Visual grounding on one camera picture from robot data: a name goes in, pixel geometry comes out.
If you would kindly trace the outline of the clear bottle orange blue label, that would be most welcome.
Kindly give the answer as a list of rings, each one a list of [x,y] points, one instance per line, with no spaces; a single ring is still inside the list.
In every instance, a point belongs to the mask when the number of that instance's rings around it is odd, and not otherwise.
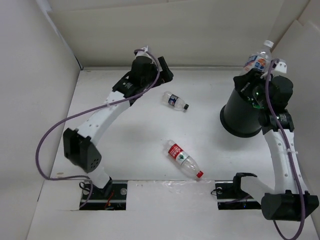
[[[271,49],[273,48],[273,45],[274,43],[272,41],[265,40],[263,46],[248,57],[239,75],[245,75],[251,69],[256,69],[259,72],[265,73],[272,60]]]

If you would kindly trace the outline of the green plastic bottle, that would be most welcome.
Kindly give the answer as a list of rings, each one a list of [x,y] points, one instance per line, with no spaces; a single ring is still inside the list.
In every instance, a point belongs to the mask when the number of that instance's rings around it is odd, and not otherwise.
[[[258,110],[263,109],[263,108],[259,105],[259,103],[258,103],[254,98],[252,98],[252,99],[250,100],[250,104],[251,104],[252,107],[255,108],[255,109],[258,109]]]

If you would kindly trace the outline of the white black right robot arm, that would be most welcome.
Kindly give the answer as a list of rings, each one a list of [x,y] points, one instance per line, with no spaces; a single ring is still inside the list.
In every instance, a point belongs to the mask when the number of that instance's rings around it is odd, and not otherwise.
[[[300,222],[319,206],[319,199],[309,193],[299,170],[294,124],[286,110],[293,83],[280,75],[267,80],[256,69],[235,76],[233,81],[243,100],[252,100],[259,107],[258,123],[269,147],[275,187],[268,187],[253,173],[238,172],[231,191],[239,198],[248,195],[257,201],[267,220]]]

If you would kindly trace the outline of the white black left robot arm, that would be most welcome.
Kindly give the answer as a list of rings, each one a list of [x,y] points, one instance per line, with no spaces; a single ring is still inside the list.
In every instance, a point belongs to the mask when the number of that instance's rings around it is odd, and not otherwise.
[[[137,56],[127,72],[113,87],[105,103],[110,107],[95,111],[83,124],[63,133],[64,156],[80,167],[92,180],[94,192],[107,198],[112,191],[112,178],[106,173],[97,145],[108,127],[136,101],[133,97],[148,87],[157,87],[173,80],[164,57],[159,57],[161,70],[149,56]]]

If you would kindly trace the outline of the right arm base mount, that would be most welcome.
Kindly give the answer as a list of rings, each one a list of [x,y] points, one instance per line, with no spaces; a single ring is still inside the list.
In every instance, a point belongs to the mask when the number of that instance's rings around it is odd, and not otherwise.
[[[261,205],[247,193],[234,190],[232,180],[215,180],[210,193],[216,196],[218,210],[261,210]]]

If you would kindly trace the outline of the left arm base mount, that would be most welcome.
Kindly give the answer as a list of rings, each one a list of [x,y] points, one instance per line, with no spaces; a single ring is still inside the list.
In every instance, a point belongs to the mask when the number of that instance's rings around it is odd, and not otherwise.
[[[107,196],[104,196],[97,188],[93,189],[93,192],[88,200],[90,193],[90,184],[88,182],[80,182],[79,187],[81,189],[81,199],[79,203],[79,209],[81,211],[125,211],[127,205],[127,192],[128,181],[115,180],[112,183],[112,188]]]

